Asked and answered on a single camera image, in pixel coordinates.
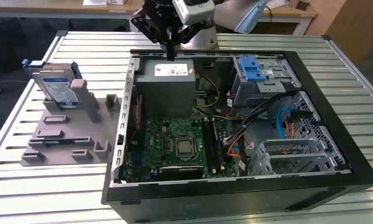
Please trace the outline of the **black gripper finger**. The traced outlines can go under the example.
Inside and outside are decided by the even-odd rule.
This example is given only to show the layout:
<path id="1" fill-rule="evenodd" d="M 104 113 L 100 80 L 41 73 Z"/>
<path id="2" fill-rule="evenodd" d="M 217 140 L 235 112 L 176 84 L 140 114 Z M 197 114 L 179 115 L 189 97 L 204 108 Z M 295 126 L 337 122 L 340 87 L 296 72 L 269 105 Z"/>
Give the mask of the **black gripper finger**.
<path id="1" fill-rule="evenodd" d="M 177 46 L 188 43 L 205 26 L 205 21 L 195 23 L 181 29 L 181 25 L 176 24 L 171 27 L 171 60 L 177 56 Z"/>
<path id="2" fill-rule="evenodd" d="M 168 27 L 157 13 L 140 9 L 131 19 L 139 31 L 153 43 L 159 43 L 167 52 L 167 59 L 172 60 L 172 45 L 169 44 Z"/>

